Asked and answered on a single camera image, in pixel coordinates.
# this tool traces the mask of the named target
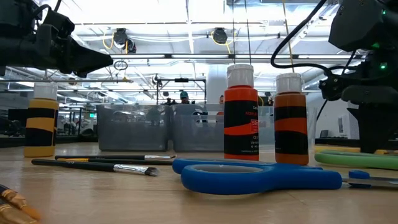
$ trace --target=table surface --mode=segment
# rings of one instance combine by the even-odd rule
[[[101,152],[97,143],[60,144],[56,154]],[[179,157],[222,157],[220,153],[181,153]],[[272,152],[261,160],[274,161]],[[319,165],[313,159],[311,165]],[[43,216],[41,223],[397,223],[398,193],[386,189],[281,190],[219,196],[185,189],[170,166],[158,177],[35,166],[22,148],[0,149],[0,184],[19,191]],[[349,168],[328,167],[347,174]],[[397,177],[392,170],[366,169]]]

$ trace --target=paint bottle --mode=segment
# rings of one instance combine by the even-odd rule
[[[274,98],[275,160],[307,165],[307,105],[301,93],[301,75],[286,73],[276,77]]]
[[[57,86],[35,83],[34,98],[27,109],[25,157],[53,156],[57,137]]]
[[[228,67],[224,94],[224,158],[259,160],[258,94],[253,66]]]

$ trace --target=industrial ceiling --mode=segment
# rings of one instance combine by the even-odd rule
[[[57,1],[35,2],[54,6]],[[290,32],[308,16],[318,1],[285,0],[285,3]],[[63,0],[58,12],[75,23],[72,37],[82,46],[112,55],[115,62],[122,60],[128,64],[128,68],[122,71],[117,71],[114,67],[103,68],[87,77],[115,82],[77,85],[59,83],[62,90],[82,90],[77,93],[60,92],[60,100],[63,100],[61,96],[76,96],[82,99],[68,100],[103,103],[109,98],[114,99],[111,101],[115,103],[152,104],[156,98],[153,82],[155,76],[206,78],[217,65],[234,63],[228,54],[235,54],[237,63],[249,63],[248,54],[252,54],[255,87],[262,91],[273,89],[276,75],[292,71],[274,68],[269,63],[271,54],[287,35],[282,0],[246,0],[246,6],[244,0],[234,0],[234,3],[233,0]],[[294,62],[310,61],[327,67],[345,65],[349,53],[328,43],[331,22],[338,7],[338,1],[328,1],[299,35],[292,39]],[[229,45],[213,41],[212,32],[217,27],[225,30]],[[112,44],[113,33],[117,28],[127,29],[128,37],[136,45],[136,54],[126,55]],[[289,63],[288,54],[289,48],[283,48],[277,61]],[[358,63],[361,59],[361,56],[356,57],[353,63]],[[317,82],[324,78],[323,73],[316,68],[295,68],[295,72],[303,75],[303,88],[308,90],[316,88]],[[8,70],[8,76],[13,78],[38,79],[44,75],[44,71],[34,68]],[[55,70],[48,70],[47,76],[65,80],[80,79],[73,74],[62,74]],[[132,82],[116,82],[124,77]],[[17,88],[29,88],[30,84],[14,85]],[[179,90],[189,90],[190,98],[201,102],[204,97],[203,87],[201,82],[170,82],[163,86],[162,91],[168,91],[169,97],[179,99]],[[101,90],[109,89],[119,91],[105,96],[99,94]]]

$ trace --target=white bottle cap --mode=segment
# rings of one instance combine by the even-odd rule
[[[231,86],[248,85],[254,87],[254,69],[251,65],[231,65],[227,69],[227,84]]]
[[[33,97],[57,100],[57,91],[58,86],[54,83],[35,83]]]
[[[276,76],[276,92],[301,93],[301,75],[299,73],[285,73]]]

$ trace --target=yellow paint bottle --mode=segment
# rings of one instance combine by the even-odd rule
[[[53,156],[57,137],[57,85],[35,83],[26,121],[25,157]]]

